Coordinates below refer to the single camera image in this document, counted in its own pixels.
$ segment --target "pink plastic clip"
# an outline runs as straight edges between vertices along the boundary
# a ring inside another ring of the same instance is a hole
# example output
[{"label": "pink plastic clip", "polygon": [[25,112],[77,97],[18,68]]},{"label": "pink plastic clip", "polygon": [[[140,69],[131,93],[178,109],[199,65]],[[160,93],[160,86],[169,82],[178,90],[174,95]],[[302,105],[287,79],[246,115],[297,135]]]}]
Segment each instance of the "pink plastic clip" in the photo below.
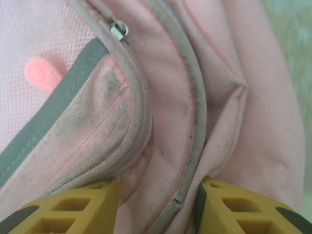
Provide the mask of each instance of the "pink plastic clip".
[{"label": "pink plastic clip", "polygon": [[47,94],[51,94],[63,78],[57,68],[42,58],[33,58],[26,63],[25,76]]}]

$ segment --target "yellow rubber piece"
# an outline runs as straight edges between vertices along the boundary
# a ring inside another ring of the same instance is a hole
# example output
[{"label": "yellow rubber piece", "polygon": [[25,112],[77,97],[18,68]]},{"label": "yellow rubber piece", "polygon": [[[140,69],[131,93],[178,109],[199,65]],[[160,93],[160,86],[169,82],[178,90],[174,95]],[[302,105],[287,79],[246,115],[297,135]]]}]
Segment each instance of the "yellow rubber piece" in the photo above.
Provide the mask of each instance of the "yellow rubber piece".
[{"label": "yellow rubber piece", "polygon": [[302,234],[276,207],[292,210],[273,199],[207,177],[200,234]]},{"label": "yellow rubber piece", "polygon": [[119,201],[117,179],[35,200],[39,208],[9,234],[113,234]]}]

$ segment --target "pink backpack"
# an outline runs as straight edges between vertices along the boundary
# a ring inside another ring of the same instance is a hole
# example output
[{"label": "pink backpack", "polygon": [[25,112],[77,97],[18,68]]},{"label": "pink backpack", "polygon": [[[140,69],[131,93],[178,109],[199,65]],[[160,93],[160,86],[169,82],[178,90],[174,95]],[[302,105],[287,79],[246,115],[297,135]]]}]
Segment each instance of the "pink backpack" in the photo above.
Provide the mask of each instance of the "pink backpack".
[{"label": "pink backpack", "polygon": [[207,175],[300,210],[303,127],[259,0],[7,0],[0,44],[0,221],[110,176],[116,234],[194,233]]}]

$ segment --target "pink mesh fabric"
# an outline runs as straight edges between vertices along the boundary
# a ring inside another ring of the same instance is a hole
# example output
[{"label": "pink mesh fabric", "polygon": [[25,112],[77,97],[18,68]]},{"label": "pink mesh fabric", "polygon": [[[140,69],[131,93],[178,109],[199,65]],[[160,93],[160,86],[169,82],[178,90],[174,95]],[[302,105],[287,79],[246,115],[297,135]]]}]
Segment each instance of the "pink mesh fabric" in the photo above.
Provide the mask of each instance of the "pink mesh fabric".
[{"label": "pink mesh fabric", "polygon": [[[1,97],[11,96],[6,101],[1,100],[0,105],[11,114],[11,117],[4,117],[6,124],[14,126],[6,129],[5,124],[1,125],[1,138],[10,136],[10,139],[45,100],[45,96],[29,86],[22,79],[21,73],[15,74],[15,70],[22,72],[28,56],[39,53],[66,71],[82,46],[92,37],[92,33],[78,23],[73,10],[67,6],[64,8],[63,1],[29,1],[27,6],[22,0],[13,2],[16,5],[9,5],[5,10],[0,8],[0,23],[7,21],[13,11],[26,17],[27,7],[36,9],[36,14],[30,16],[33,17],[32,20],[39,18],[41,22],[37,23],[35,20],[34,25],[23,24],[16,16],[11,26],[0,27],[0,35],[5,35],[3,39],[1,36],[1,43],[9,48],[6,51],[1,47],[0,52],[8,54],[14,61],[6,62],[5,66],[0,63],[2,70],[6,66],[9,68],[9,72],[1,78],[1,94],[4,94]],[[136,162],[135,167],[127,170],[129,174],[119,177],[124,193],[117,212],[115,233],[194,233],[189,225],[192,224],[193,203],[198,186],[206,175],[217,176],[275,198],[298,211],[303,187],[304,134],[287,68],[260,1],[168,2],[184,26],[201,66],[208,109],[206,144],[192,183],[186,188],[188,193],[185,202],[180,207],[178,204],[173,207],[181,210],[173,218],[170,217],[171,223],[166,230],[158,230],[157,222],[166,219],[164,211],[179,196],[177,191],[181,186],[181,178],[187,171],[186,161],[195,125],[194,87],[191,86],[185,60],[172,35],[145,0],[105,0],[115,15],[131,29],[129,43],[148,81],[155,128],[155,140],[149,142],[147,149],[143,151],[143,157]],[[57,17],[51,21],[47,19],[47,14],[53,16],[53,19]],[[20,28],[20,25],[23,25],[26,35],[32,35],[26,37],[28,39],[24,44],[19,44],[16,36],[16,28]],[[27,30],[33,27],[42,31],[46,38]],[[61,32],[61,35],[69,36],[66,42],[59,36]],[[33,43],[38,43],[41,47],[34,50],[36,46]],[[12,87],[27,87],[28,91],[22,89],[23,95],[20,95],[16,94],[18,88]],[[33,95],[36,95],[35,101],[30,101]],[[25,97],[25,106],[21,104],[22,97]],[[32,112],[21,116],[20,113],[27,113],[26,107],[30,106],[33,108]],[[19,116],[14,115],[16,111],[19,111]],[[22,117],[21,121],[17,121],[16,117]],[[118,120],[121,121],[124,123],[122,126],[127,122],[125,116],[120,118],[118,114],[111,120],[117,124],[120,123]],[[77,140],[81,135],[89,133],[73,131],[70,134]],[[53,135],[48,137],[59,144]],[[115,135],[112,138],[101,137],[95,137],[94,143],[118,138]],[[10,197],[11,188],[4,188],[2,194],[7,199],[3,203],[6,214],[39,196],[53,180],[77,165],[77,161],[66,164],[71,152],[62,147],[43,150],[46,153],[44,168],[48,176],[37,176],[38,172],[29,171],[28,176],[36,178],[33,181],[35,186],[28,187],[23,196]],[[62,151],[64,157],[57,157],[57,151]],[[49,157],[51,152],[54,154],[52,158]],[[30,168],[39,167],[41,164],[35,164],[38,161],[35,159],[36,157],[26,160],[24,167],[27,168],[27,163]],[[87,183],[88,178],[85,176],[78,179]],[[11,178],[11,184],[16,191],[25,187],[21,180],[13,179]]]},{"label": "pink mesh fabric", "polygon": [[93,37],[63,0],[1,3],[0,152],[48,97],[26,80],[28,60],[45,58],[65,74]]},{"label": "pink mesh fabric", "polygon": [[102,59],[65,113],[0,189],[0,219],[37,199],[71,169],[78,170],[83,160],[88,158],[94,167],[100,154],[105,161],[122,142],[130,122],[131,93],[118,70],[112,56]]}]

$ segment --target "zipper tab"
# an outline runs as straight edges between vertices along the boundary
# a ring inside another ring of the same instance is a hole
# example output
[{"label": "zipper tab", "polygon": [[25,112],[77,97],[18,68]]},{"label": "zipper tab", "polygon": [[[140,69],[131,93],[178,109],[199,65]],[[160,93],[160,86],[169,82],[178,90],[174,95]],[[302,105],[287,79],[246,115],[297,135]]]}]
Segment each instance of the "zipper tab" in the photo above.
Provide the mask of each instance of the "zipper tab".
[{"label": "zipper tab", "polygon": [[111,33],[118,40],[122,40],[124,37],[127,37],[129,35],[128,26],[123,21],[116,19],[115,16],[112,16],[111,19],[112,19]]},{"label": "zipper tab", "polygon": [[87,0],[111,26],[111,33],[118,39],[122,40],[130,33],[129,27],[121,20],[118,20],[113,11],[101,0]]}]

